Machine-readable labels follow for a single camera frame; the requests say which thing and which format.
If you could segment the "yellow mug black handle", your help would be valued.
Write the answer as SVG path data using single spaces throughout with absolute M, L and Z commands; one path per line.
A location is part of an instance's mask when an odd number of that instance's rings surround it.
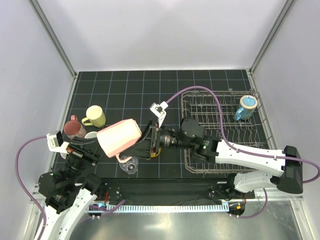
M 151 158 L 156 158 L 156 157 L 158 157 L 159 155 L 160 155 L 159 152 L 158 152 L 158 153 L 152 152 L 152 153 L 150 154 L 150 157 L 151 157 Z

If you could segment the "pink faceted mug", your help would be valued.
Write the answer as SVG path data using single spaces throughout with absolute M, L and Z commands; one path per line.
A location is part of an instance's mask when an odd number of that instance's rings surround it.
M 134 119 L 121 120 L 97 132 L 97 141 L 109 157 L 116 157 L 118 162 L 124 164 L 132 157 L 120 158 L 120 153 L 132 147 L 141 138 L 142 132 Z

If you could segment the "blue butterfly mug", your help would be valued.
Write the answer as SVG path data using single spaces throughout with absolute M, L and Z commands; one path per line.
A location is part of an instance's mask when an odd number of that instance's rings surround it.
M 244 95 L 240 98 L 237 111 L 234 115 L 235 121 L 248 120 L 252 117 L 256 107 L 258 105 L 258 100 L 252 95 Z

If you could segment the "brown floral mug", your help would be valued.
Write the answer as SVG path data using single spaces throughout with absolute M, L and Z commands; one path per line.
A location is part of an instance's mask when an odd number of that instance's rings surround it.
M 97 137 L 97 132 L 96 131 L 91 131 L 91 132 L 88 132 L 86 135 L 85 135 L 85 139 L 93 139 L 93 138 L 96 138 Z

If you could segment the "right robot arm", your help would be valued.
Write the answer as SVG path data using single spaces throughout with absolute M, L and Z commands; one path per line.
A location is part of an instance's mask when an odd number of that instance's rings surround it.
M 303 193 L 303 164 L 298 160 L 296 147 L 287 145 L 283 150 L 271 150 L 228 142 L 208 135 L 205 127 L 192 118 L 183 118 L 178 131 L 150 121 L 139 140 L 121 156 L 149 160 L 164 148 L 188 150 L 190 158 L 198 163 L 253 169 L 229 177 L 229 187 L 241 193 L 272 187 L 289 194 Z

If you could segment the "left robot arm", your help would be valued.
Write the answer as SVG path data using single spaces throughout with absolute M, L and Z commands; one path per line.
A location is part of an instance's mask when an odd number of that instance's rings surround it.
M 64 141 L 59 133 L 47 134 L 51 152 L 66 154 L 62 169 L 42 174 L 38 192 L 45 197 L 43 228 L 37 240 L 68 240 L 89 205 L 102 195 L 103 181 L 89 171 L 97 165 L 102 148 L 97 138 L 74 137 Z

